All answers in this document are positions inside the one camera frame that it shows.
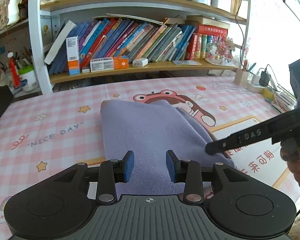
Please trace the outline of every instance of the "paper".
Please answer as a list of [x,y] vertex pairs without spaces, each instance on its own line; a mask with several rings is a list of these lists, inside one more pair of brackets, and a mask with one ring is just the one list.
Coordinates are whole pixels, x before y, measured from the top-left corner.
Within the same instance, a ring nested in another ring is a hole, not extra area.
[[174,65],[201,65],[201,63],[193,60],[172,60]]

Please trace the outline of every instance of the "pen holder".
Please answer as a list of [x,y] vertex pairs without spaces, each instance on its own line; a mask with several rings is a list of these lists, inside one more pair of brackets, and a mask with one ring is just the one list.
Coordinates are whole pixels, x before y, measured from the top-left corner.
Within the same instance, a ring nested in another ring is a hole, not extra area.
[[244,71],[242,68],[238,68],[235,73],[234,83],[239,86],[246,86],[248,84],[249,72]]

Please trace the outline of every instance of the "white charger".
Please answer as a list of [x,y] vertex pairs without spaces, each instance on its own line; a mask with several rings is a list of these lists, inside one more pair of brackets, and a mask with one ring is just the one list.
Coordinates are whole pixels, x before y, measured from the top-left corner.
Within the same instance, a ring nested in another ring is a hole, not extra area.
[[144,67],[147,64],[148,64],[148,59],[144,57],[137,58],[134,61],[132,61],[132,65],[134,67]]

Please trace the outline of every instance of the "red book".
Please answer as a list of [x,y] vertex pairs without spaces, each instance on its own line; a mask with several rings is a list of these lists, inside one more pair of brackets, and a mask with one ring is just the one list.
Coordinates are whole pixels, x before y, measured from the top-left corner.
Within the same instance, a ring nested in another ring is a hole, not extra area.
[[198,24],[197,33],[226,38],[228,35],[228,29],[212,25]]
[[195,51],[195,46],[197,45],[197,40],[198,40],[198,35],[193,33],[189,40],[188,48],[186,50],[185,60],[194,59],[194,51]]
[[114,50],[117,49],[119,45],[123,42],[123,40],[129,35],[130,32],[132,32],[136,27],[138,26],[138,23],[133,23],[131,26],[126,30],[126,32],[120,37],[120,39],[112,46],[112,48],[108,51],[108,53],[105,55],[105,57],[110,57],[111,54],[113,54]]
[[84,59],[82,60],[82,62],[80,63],[80,68],[87,66],[90,63],[90,58],[91,55],[93,54],[93,52],[96,50],[97,46],[99,45],[102,37],[104,35],[107,35],[107,33],[109,32],[109,30],[112,28],[112,26],[117,22],[117,20],[115,19],[111,19],[109,20],[107,26],[102,30],[102,32],[100,33],[100,35],[96,38],[96,40],[94,41],[94,43],[92,44],[91,48],[89,49],[87,55],[84,57]]

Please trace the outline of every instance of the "wall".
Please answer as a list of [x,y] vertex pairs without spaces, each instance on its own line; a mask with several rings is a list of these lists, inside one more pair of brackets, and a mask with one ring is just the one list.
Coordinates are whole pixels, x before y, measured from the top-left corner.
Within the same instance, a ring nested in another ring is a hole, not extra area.
[[11,33],[7,36],[4,36],[0,39],[0,47],[5,47],[5,52],[0,54],[0,61],[2,63],[8,62],[7,54],[8,51],[18,52],[21,54],[21,51],[24,53],[23,46],[25,46],[28,50],[31,48],[30,46],[30,37],[29,37],[29,28],[26,27],[14,33]]

